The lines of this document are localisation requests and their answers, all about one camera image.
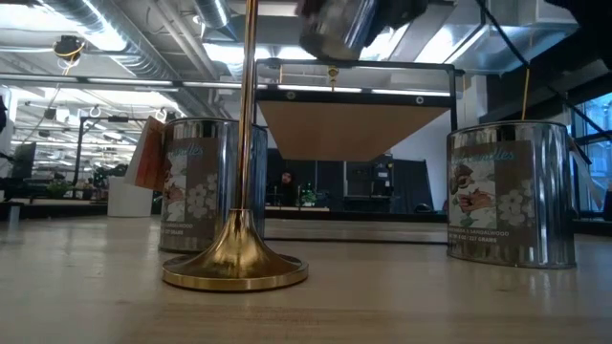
glass wall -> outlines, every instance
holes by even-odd
[[[607,134],[612,134],[611,106],[612,93],[588,100],[579,108]],[[593,178],[595,192],[603,198],[608,185],[612,183],[612,141],[598,133],[593,126],[577,114],[574,114],[573,129],[577,144],[592,162],[589,171]],[[580,212],[597,214],[602,211],[591,197],[591,190],[585,181],[578,179],[578,190],[575,195]]]

gold stand base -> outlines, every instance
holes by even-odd
[[[308,264],[279,255],[257,236],[248,209],[232,209],[214,243],[196,256],[171,259],[163,279],[173,286],[208,291],[258,291],[289,287],[308,277]]]

ceiling light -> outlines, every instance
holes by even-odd
[[[278,85],[279,90],[290,91],[323,91],[332,92],[332,88],[328,86],[305,86],[305,85]],[[359,93],[361,88],[356,87],[335,87],[334,92]]]
[[[88,78],[93,83],[112,83],[118,85],[143,85],[143,86],[172,86],[172,81],[165,80],[144,80],[144,79],[118,79],[118,78]]]
[[[245,49],[241,46],[226,46],[219,44],[205,43],[208,56],[213,61],[221,61],[224,63],[241,64],[245,58]],[[270,51],[266,48],[255,48],[255,59],[263,59],[272,57]]]
[[[448,92],[434,91],[409,91],[409,90],[372,90],[373,94],[381,95],[405,95],[405,96],[433,96],[433,97],[449,97]]]
[[[454,62],[457,58],[459,58],[459,56],[464,54],[472,45],[474,45],[474,43],[476,43],[476,41],[480,39],[480,37],[482,37],[482,35],[485,34],[486,31],[487,31],[486,27],[480,28],[480,30],[474,36],[472,36],[469,41],[467,41],[463,46],[461,46],[461,48],[459,48],[454,54],[449,56],[444,61],[444,63],[450,64]]]
[[[72,142],[48,142],[48,141],[19,141],[12,140],[11,144],[22,144],[22,143],[34,143],[39,146],[54,146],[54,147],[69,147],[69,148],[77,148],[78,143]],[[136,145],[131,143],[82,143],[82,148],[121,148],[126,150],[135,150]]]
[[[186,87],[209,87],[218,89],[239,89],[242,84],[239,82],[215,82],[215,81],[185,81]]]
[[[73,76],[14,75],[7,73],[0,73],[0,79],[11,81],[78,82],[78,79]]]
[[[99,130],[108,130],[108,128],[106,128],[102,124],[93,123],[92,121],[89,121],[89,120],[86,120],[85,124],[88,124],[89,126],[93,125],[96,129],[99,129]]]
[[[400,27],[396,31],[388,31],[379,34],[372,44],[363,48],[360,55],[360,60],[382,61],[391,56],[398,43],[408,29],[408,24]]]
[[[442,63],[452,53],[452,32],[442,27],[440,31],[431,37],[421,53],[414,60],[415,62]]]
[[[102,133],[105,137],[109,137],[111,139],[115,139],[115,140],[121,140],[123,139],[123,136],[121,134],[118,133],[114,133],[114,132],[104,132]]]
[[[314,56],[306,53],[306,51],[299,47],[281,48],[276,57],[280,59],[316,59]]]
[[[131,138],[131,137],[128,137],[128,136],[125,136],[125,137],[123,137],[123,138],[124,138],[124,139],[126,139],[126,140],[131,140],[131,141],[132,141],[132,142],[134,142],[134,143],[138,143],[138,140],[136,140],[136,139],[134,139],[134,138]]]

ceiling duct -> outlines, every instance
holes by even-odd
[[[219,30],[230,39],[237,41],[230,23],[230,7],[226,0],[194,0],[202,24],[207,28]]]
[[[39,0],[39,3],[73,21],[79,33],[97,48],[124,53],[111,58],[136,77],[181,78],[113,1]],[[202,97],[191,90],[181,89],[166,95],[195,116],[219,116],[217,109],[200,101]]]

can label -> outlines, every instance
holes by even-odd
[[[449,153],[448,240],[534,247],[531,142],[478,144]]]
[[[218,139],[191,138],[169,143],[164,162],[162,235],[194,243],[214,238],[217,219]]]

